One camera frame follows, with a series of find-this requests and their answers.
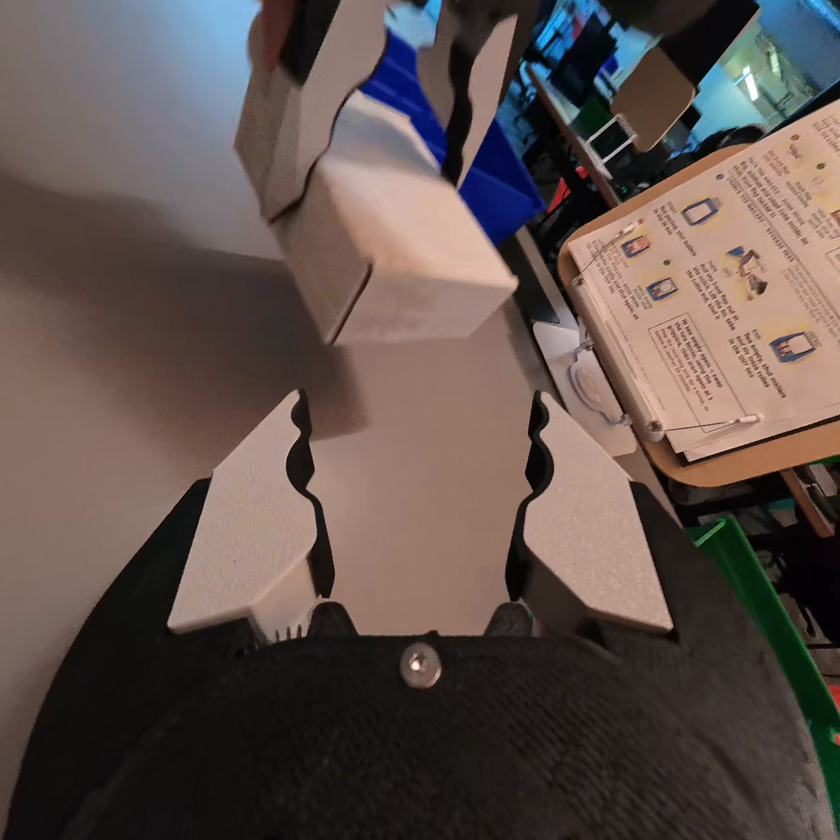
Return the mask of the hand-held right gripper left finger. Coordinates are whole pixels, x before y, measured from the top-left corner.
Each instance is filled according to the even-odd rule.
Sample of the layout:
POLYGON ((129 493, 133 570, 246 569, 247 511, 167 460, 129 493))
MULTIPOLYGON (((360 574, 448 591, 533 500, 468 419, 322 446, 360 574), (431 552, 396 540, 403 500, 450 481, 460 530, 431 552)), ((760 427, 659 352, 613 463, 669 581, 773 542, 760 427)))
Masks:
POLYGON ((290 392, 215 468, 168 629, 245 620, 259 640, 306 634, 335 571, 314 462, 308 396, 290 392))

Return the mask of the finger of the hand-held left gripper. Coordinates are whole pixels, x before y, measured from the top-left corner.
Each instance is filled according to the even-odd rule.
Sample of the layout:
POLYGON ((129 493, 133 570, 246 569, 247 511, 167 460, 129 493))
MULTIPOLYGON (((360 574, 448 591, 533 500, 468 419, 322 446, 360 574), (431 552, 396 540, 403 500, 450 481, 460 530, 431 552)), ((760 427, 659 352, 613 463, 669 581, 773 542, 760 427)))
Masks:
POLYGON ((520 3, 443 1, 434 41, 416 54, 416 74, 445 133, 441 176, 460 188, 502 96, 520 3))
POLYGON ((302 87, 280 64, 270 76, 255 69, 248 36, 250 76, 234 150, 268 224, 300 204, 315 164, 331 144, 343 105, 370 79, 385 53, 386 2, 338 2, 302 87))

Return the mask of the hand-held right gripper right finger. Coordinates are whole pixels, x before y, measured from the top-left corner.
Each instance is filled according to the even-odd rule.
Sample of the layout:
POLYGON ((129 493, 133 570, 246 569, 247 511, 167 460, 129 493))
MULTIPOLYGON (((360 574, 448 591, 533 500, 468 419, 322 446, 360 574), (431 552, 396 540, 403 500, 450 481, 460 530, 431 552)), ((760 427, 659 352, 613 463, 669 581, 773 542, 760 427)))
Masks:
POLYGON ((625 469, 544 391, 533 395, 528 438, 530 492, 507 557, 510 599, 528 608, 544 636, 595 622, 671 632, 625 469))

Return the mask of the blue plastic bin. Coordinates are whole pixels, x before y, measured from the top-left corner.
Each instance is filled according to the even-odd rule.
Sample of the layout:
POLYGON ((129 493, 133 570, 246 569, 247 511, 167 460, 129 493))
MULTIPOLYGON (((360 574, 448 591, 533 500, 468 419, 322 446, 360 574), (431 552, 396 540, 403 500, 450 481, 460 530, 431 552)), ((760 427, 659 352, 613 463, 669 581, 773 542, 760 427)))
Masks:
MULTIPOLYGON (((381 63, 360 91, 408 117, 435 160, 443 163, 445 130, 419 84, 414 47, 389 34, 381 63)), ((516 234, 545 209, 537 186, 497 120, 490 124, 458 192, 494 245, 516 234)))

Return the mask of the white cardboard mailer box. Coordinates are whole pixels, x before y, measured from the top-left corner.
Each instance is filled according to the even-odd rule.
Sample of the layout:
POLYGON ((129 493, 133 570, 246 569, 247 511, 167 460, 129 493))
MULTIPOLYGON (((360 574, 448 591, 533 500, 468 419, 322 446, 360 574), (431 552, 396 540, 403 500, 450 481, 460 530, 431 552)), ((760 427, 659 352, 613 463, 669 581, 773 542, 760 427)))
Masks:
POLYGON ((272 231, 330 346, 466 338, 518 287, 408 117, 360 91, 272 231))

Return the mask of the green plastic bin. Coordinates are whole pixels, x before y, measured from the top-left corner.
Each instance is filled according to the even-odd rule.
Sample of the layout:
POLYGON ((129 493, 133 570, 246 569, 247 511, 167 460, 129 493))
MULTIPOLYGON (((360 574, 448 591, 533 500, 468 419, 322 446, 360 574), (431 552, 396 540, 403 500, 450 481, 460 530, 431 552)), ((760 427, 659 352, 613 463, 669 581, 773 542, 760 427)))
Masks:
POLYGON ((833 809, 839 796, 839 713, 794 622, 734 518, 688 528, 698 549, 712 560, 746 607, 788 679, 812 735, 833 809))

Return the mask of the brown office desk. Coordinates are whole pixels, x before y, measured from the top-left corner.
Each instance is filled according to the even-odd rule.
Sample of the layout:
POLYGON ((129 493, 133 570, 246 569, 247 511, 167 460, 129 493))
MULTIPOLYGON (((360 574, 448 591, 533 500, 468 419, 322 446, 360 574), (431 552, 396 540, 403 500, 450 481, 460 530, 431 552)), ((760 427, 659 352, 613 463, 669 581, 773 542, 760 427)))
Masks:
POLYGON ((540 66, 527 63, 524 66, 524 71, 535 87, 538 99, 548 111, 570 151, 586 169, 590 181, 605 201, 606 206, 609 209, 620 206, 623 199, 613 186, 612 177, 587 140, 581 137, 572 125, 575 119, 572 114, 572 106, 564 96, 556 91, 540 66))

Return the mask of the grey desk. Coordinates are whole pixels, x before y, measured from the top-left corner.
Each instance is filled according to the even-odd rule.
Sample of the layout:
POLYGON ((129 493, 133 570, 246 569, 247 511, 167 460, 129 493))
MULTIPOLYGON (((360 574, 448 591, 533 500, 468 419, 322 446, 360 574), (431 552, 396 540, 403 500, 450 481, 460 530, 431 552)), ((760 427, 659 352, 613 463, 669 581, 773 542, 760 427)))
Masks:
POLYGON ((476 634, 528 486, 508 301, 469 339, 322 345, 233 149, 253 2, 2 2, 2 817, 81 624, 189 486, 309 396, 363 633, 476 634))

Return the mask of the person's left hand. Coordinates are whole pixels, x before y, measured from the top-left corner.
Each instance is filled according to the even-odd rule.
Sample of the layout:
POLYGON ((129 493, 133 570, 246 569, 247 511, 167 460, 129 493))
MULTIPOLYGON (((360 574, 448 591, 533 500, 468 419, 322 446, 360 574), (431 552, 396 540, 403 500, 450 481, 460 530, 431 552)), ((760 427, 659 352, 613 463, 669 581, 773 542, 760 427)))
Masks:
POLYGON ((297 1, 261 1, 248 34, 252 66, 271 75, 279 65, 297 13, 297 1))

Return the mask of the small wooden board stand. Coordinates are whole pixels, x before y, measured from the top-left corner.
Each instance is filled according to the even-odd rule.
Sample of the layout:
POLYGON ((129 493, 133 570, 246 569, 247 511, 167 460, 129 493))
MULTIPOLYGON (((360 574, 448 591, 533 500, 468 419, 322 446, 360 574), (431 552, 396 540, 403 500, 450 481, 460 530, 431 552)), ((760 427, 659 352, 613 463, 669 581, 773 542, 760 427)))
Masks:
POLYGON ((649 50, 614 96, 611 118, 584 142, 595 168, 607 173, 607 165, 629 147, 650 152, 695 96, 695 85, 674 61, 660 47, 649 50))

